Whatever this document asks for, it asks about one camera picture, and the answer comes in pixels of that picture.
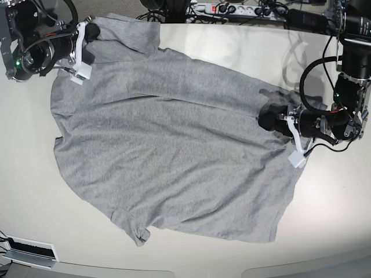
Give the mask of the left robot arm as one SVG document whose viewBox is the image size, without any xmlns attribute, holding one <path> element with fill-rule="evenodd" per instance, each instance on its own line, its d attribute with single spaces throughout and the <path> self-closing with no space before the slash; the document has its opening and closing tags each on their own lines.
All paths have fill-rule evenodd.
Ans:
<svg viewBox="0 0 371 278">
<path fill-rule="evenodd" d="M 312 62 L 300 78 L 301 104 L 270 107 L 258 118 L 263 129 L 288 137 L 297 131 L 302 137 L 320 138 L 330 145 L 362 137 L 369 113 L 370 1 L 339 1 L 336 9 L 336 36 L 342 54 Z M 310 104 L 304 85 L 316 66 L 330 62 L 336 63 L 339 75 L 332 86 L 332 107 L 322 110 Z"/>
</svg>

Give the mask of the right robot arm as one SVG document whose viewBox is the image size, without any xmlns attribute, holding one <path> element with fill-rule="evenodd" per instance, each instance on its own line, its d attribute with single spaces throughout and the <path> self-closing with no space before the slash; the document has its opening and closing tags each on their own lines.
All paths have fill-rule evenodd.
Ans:
<svg viewBox="0 0 371 278">
<path fill-rule="evenodd" d="M 94 57 L 86 46 L 100 29 L 92 16 L 80 21 L 72 1 L 65 3 L 69 21 L 42 1 L 1 1 L 1 57 L 8 79 L 25 82 L 51 70 L 65 71 L 79 85 L 90 79 Z"/>
</svg>

